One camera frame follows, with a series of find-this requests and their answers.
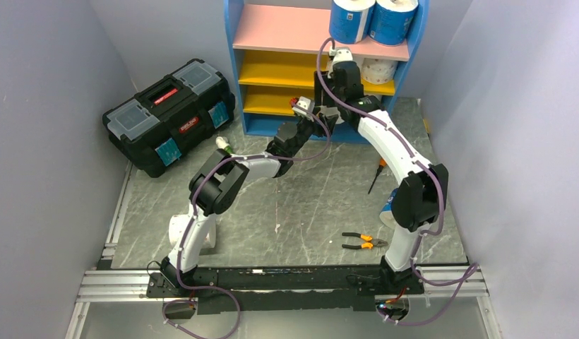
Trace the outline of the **blue cartoon roll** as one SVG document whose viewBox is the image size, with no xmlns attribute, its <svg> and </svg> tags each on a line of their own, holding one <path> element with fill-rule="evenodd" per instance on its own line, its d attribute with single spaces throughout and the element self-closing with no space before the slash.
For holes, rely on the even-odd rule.
<svg viewBox="0 0 579 339">
<path fill-rule="evenodd" d="M 369 37 L 385 46 L 396 46 L 405 40 L 419 7 L 417 0 L 378 0 L 375 3 Z"/>
</svg>

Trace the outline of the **plain white roll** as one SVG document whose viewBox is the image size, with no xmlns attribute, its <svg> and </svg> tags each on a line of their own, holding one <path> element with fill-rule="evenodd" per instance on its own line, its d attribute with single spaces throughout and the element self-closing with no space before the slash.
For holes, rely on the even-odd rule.
<svg viewBox="0 0 579 339">
<path fill-rule="evenodd" d="M 340 112 L 337 109 L 337 107 L 325 107 L 325 106 L 323 106 L 321 108 L 321 113 L 324 114 L 328 120 L 335 119 L 336 124 L 340 124 L 342 122 L 341 117 L 340 117 Z"/>
</svg>

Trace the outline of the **white dotted roll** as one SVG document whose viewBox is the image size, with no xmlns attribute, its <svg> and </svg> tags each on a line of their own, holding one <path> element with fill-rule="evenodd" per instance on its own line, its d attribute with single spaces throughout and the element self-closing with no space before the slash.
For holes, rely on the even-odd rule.
<svg viewBox="0 0 579 339">
<path fill-rule="evenodd" d="M 359 70 L 362 69 L 362 64 L 364 62 L 364 57 L 354 56 L 352 57 L 353 61 L 357 64 Z M 326 70 L 329 71 L 332 69 L 332 60 L 329 59 L 326 64 Z"/>
</svg>

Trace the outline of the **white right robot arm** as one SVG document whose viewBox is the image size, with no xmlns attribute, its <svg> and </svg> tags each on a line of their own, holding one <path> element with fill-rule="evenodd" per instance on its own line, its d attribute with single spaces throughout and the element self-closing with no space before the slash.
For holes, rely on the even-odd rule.
<svg viewBox="0 0 579 339">
<path fill-rule="evenodd" d="M 374 147 L 398 183 L 390 210 L 397 225 L 379 274 L 382 289 L 396 293 L 408 278 L 420 276 L 414 265 L 423 237 L 443 230 L 448 170 L 416 151 L 381 102 L 364 94 L 355 62 L 341 61 L 331 72 L 315 74 L 323 99 L 330 100 L 341 118 Z"/>
</svg>

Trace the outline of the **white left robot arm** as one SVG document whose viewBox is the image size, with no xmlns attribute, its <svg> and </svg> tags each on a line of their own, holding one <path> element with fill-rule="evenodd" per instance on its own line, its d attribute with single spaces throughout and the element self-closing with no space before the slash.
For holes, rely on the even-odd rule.
<svg viewBox="0 0 579 339">
<path fill-rule="evenodd" d="M 165 287 L 174 296 L 182 297 L 194 288 L 193 274 L 203 243 L 217 216 L 232 206 L 244 182 L 285 175 L 299 161 L 297 153 L 310 137 L 329 138 L 339 118 L 336 114 L 313 114 L 301 107 L 297 111 L 298 121 L 281 124 L 264 152 L 235 155 L 216 150 L 190 181 L 187 224 L 160 264 Z"/>
</svg>

